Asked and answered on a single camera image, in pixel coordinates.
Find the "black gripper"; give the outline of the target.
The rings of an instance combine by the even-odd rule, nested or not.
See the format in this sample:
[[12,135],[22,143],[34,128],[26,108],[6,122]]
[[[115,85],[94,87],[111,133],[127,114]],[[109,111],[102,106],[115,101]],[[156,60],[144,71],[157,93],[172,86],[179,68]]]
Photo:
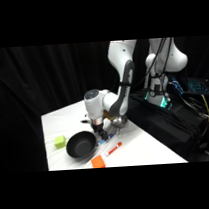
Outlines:
[[95,130],[94,130],[94,132],[95,133],[98,133],[100,136],[101,136],[101,138],[102,138],[102,140],[106,140],[106,139],[108,139],[109,137],[108,137],[108,134],[107,134],[107,131],[105,130],[103,130],[102,128],[101,128],[101,126],[100,125],[102,125],[103,123],[104,123],[104,118],[103,117],[99,117],[99,118],[91,118],[90,119],[90,122],[91,122],[91,126],[95,126]]

